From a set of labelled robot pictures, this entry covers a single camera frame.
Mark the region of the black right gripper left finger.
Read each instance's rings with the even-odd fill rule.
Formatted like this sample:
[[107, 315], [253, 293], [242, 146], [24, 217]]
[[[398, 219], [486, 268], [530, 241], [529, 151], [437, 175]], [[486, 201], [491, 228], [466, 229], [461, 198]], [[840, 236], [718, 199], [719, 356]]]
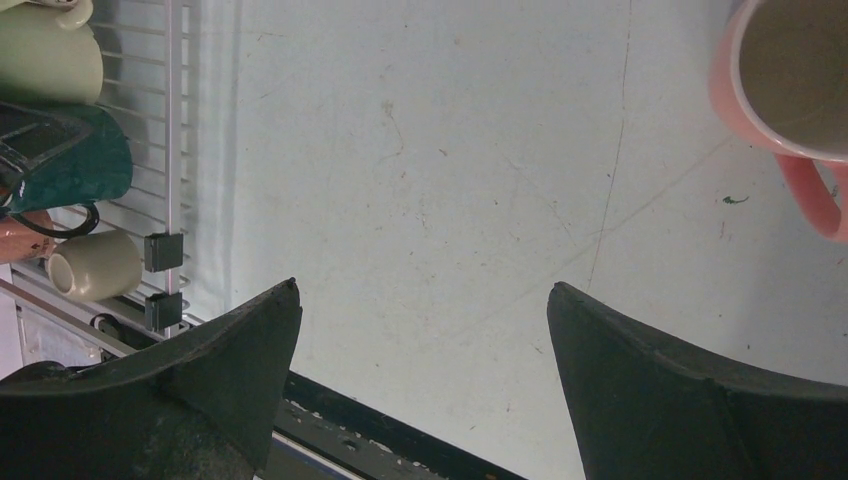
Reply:
[[1, 382], [5, 479], [250, 479], [269, 455], [302, 319], [287, 279], [169, 340]]

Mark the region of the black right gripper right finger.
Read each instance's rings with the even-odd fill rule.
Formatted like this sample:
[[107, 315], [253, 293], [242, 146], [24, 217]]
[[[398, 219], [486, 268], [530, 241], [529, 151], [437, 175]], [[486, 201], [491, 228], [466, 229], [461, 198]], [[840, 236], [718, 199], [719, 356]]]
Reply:
[[847, 390], [712, 353], [559, 282], [547, 318], [589, 479], [843, 479]]

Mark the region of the pink mug white inside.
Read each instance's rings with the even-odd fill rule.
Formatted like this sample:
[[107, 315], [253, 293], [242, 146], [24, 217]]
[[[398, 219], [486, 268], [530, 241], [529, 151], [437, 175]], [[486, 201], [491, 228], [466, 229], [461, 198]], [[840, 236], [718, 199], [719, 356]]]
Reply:
[[847, 240], [847, 4], [743, 1], [710, 69], [721, 121], [772, 152], [808, 222]]

